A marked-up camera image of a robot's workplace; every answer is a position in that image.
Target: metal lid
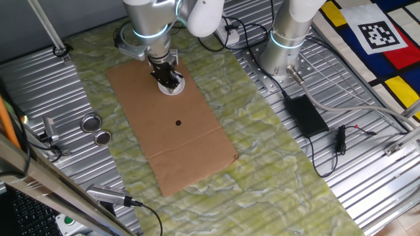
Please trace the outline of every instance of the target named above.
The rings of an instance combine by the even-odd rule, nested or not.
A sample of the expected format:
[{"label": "metal lid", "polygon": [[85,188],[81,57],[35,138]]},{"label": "metal lid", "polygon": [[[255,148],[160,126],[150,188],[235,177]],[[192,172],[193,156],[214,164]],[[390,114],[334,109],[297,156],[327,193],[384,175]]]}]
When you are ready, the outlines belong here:
[{"label": "metal lid", "polygon": [[95,136],[94,136],[94,142],[98,146],[105,146],[105,145],[109,144],[111,142],[111,139],[112,139],[111,133],[109,133],[106,130],[101,130],[101,131],[97,132],[97,134],[95,134]]},{"label": "metal lid", "polygon": [[80,128],[83,132],[92,133],[98,131],[102,126],[102,118],[99,115],[90,113],[80,121]]}]

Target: colorful mat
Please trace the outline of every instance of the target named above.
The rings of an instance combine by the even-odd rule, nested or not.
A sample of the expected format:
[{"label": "colorful mat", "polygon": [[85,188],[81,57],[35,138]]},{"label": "colorful mat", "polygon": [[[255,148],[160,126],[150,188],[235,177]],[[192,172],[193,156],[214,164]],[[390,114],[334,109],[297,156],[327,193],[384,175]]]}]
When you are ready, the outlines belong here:
[{"label": "colorful mat", "polygon": [[[385,13],[407,47],[366,53],[340,10],[372,3]],[[420,98],[419,1],[329,0],[314,23],[392,109],[401,113]],[[420,121],[420,112],[413,118]]]}]

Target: red square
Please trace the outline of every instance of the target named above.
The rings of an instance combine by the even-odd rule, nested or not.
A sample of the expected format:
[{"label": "red square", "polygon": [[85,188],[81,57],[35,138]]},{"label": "red square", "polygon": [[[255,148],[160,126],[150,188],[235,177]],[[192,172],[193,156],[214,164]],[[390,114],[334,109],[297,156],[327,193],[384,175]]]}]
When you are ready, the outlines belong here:
[{"label": "red square", "polygon": [[401,69],[420,61],[420,50],[397,27],[395,28],[408,47],[384,52],[383,54],[385,54],[397,69]]}]

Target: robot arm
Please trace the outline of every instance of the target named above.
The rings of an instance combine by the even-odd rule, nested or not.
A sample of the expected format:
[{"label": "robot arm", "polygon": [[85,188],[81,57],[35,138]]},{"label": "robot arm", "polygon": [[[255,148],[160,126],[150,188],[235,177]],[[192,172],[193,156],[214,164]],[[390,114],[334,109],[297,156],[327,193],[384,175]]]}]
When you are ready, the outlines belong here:
[{"label": "robot arm", "polygon": [[262,68],[276,78],[288,77],[286,68],[298,66],[299,51],[312,19],[326,0],[285,0],[273,23],[270,40],[259,60]]},{"label": "robot arm", "polygon": [[168,95],[182,91],[184,79],[175,71],[177,51],[170,50],[170,27],[179,19],[196,37],[211,35],[222,18],[224,0],[123,0],[125,10],[140,45],[134,47],[121,40],[115,43],[121,53],[138,60],[146,57],[153,65],[151,75],[159,89]]}]

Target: black power adapter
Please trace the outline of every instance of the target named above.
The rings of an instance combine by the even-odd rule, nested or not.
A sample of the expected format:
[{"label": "black power adapter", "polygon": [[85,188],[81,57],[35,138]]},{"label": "black power adapter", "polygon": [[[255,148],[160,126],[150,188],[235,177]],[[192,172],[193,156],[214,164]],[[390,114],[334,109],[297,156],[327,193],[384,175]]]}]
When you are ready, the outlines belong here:
[{"label": "black power adapter", "polygon": [[326,122],[306,94],[297,98],[287,96],[284,105],[305,138],[329,131]]}]

